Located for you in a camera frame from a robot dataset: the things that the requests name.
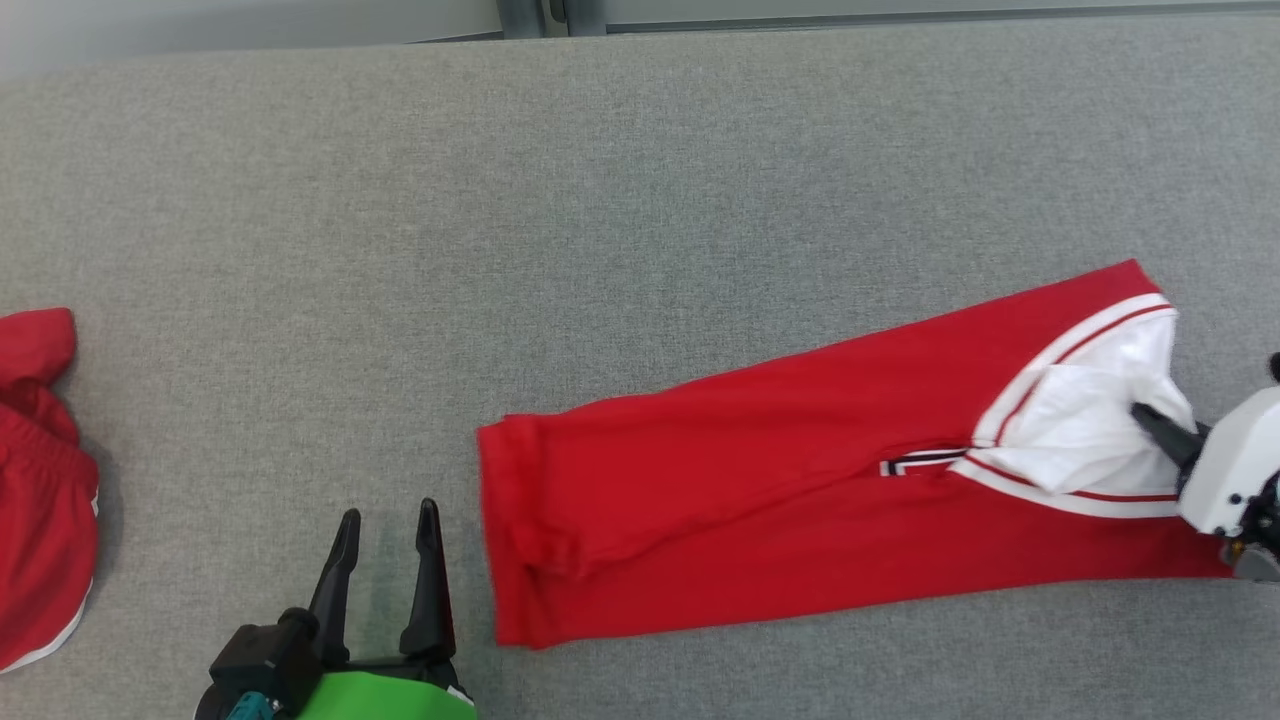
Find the teal component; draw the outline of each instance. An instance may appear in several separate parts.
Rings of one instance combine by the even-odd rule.
[[[244,693],[227,720],[275,720],[275,711],[262,693]]]

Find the red garment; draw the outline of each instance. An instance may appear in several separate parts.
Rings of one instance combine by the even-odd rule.
[[[1000,446],[1034,388],[1028,370],[1171,314],[1158,292],[1129,261],[664,392],[481,428],[498,642],[1229,575],[1219,542],[1171,497],[1051,495],[970,455]]]
[[[0,673],[61,646],[97,555],[97,465],[50,384],[76,354],[67,309],[0,318]]]

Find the green robot part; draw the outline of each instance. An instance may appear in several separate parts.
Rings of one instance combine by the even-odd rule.
[[[347,588],[360,552],[360,511],[338,528],[303,610],[274,625],[242,625],[209,667],[214,684],[195,720],[475,720],[451,659],[457,644],[439,510],[425,498],[417,523],[417,587],[398,657],[352,661]]]

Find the white fabric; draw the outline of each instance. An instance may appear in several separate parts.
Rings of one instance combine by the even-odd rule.
[[[1169,377],[1176,313],[1139,315],[1039,372],[998,447],[970,456],[1051,493],[1164,496],[1178,468],[1129,415],[1146,402],[1192,429],[1190,402]]]

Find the black mount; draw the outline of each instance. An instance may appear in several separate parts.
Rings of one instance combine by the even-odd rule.
[[[242,625],[210,666],[214,684],[195,720],[225,720],[246,692],[260,692],[279,703],[283,716],[297,716],[328,673],[362,671],[465,692],[451,662],[457,651],[453,609],[440,514],[431,498],[424,498],[419,510],[415,544],[417,583],[399,657],[352,662],[343,639],[347,589],[360,557],[360,511],[351,509],[338,525],[311,605],[285,610],[275,625]]]

